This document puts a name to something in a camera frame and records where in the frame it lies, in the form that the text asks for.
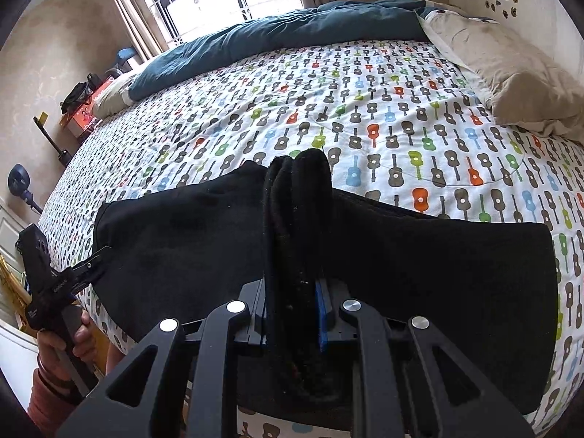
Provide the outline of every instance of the teal blanket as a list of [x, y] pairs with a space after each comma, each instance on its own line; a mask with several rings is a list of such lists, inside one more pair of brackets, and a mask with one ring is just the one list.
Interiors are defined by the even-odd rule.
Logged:
[[246, 21], [166, 51], [137, 76], [133, 101], [262, 52], [360, 39], [427, 41], [418, 22], [426, 0], [332, 1], [318, 8]]

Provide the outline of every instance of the forearm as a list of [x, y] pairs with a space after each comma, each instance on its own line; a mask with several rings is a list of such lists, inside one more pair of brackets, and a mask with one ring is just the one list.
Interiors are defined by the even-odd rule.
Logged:
[[60, 399], [45, 386], [39, 376], [39, 369], [36, 369], [33, 373], [33, 388], [27, 411], [41, 432], [47, 438], [53, 438], [57, 429], [74, 409], [75, 405]]

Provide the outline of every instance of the red guitar print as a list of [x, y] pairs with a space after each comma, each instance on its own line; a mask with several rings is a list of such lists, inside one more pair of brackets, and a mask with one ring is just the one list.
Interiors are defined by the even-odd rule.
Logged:
[[373, 140], [373, 148], [377, 147], [377, 137], [379, 136], [379, 125], [374, 123], [371, 124], [367, 127], [367, 133], [368, 133], [368, 137], [371, 138], [371, 140]]
[[296, 123], [298, 121], [298, 109], [296, 109], [296, 112], [294, 112], [292, 115], [290, 115], [288, 117], [288, 120], [286, 120], [286, 124], [290, 125], [293, 123]]
[[483, 124], [483, 122], [481, 122], [481, 120], [474, 114], [474, 112], [470, 108], [468, 109], [468, 111], [471, 112], [472, 123], [474, 123], [475, 125]]
[[417, 187], [412, 191], [414, 198], [414, 209], [423, 214], [430, 206], [428, 205], [428, 191], [423, 187]]
[[481, 186], [485, 182], [481, 179], [481, 174], [472, 167], [471, 159], [467, 156], [466, 162], [468, 163], [468, 175], [473, 186]]

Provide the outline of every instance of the black fabric fold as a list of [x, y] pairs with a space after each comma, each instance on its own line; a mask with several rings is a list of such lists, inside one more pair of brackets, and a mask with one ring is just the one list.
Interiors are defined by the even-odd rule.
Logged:
[[[544, 225], [436, 219], [332, 189], [325, 156], [308, 150], [269, 171], [246, 162], [204, 184], [105, 205], [94, 251], [104, 245], [114, 258], [95, 291], [137, 341], [164, 317], [207, 316], [265, 272], [270, 354], [284, 360], [279, 381], [264, 374], [257, 384], [262, 396], [244, 381], [246, 408], [277, 414], [282, 382], [300, 398], [315, 387], [323, 402], [334, 398], [334, 373], [319, 384], [308, 374], [327, 367], [314, 360], [319, 276], [387, 317], [428, 317], [522, 413], [539, 405], [558, 308]], [[293, 322], [305, 334], [290, 333]], [[294, 352], [302, 345], [307, 356]]]

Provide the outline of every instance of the bedsheet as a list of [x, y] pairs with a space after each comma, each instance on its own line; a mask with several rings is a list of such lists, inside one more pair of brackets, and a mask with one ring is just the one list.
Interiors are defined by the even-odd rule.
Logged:
[[[561, 138], [496, 126], [430, 43], [283, 49], [152, 95], [97, 127], [39, 225], [62, 269], [90, 254], [101, 203], [202, 183], [245, 160], [268, 165], [309, 147], [326, 154], [336, 188], [442, 218], [548, 226], [557, 254], [556, 352], [541, 405], [526, 418], [537, 432], [550, 427], [584, 380], [584, 152]], [[80, 299], [120, 350], [132, 347], [91, 287]], [[261, 436], [270, 423], [262, 420], [240, 413], [240, 432]], [[278, 429], [282, 437], [295, 430]]]

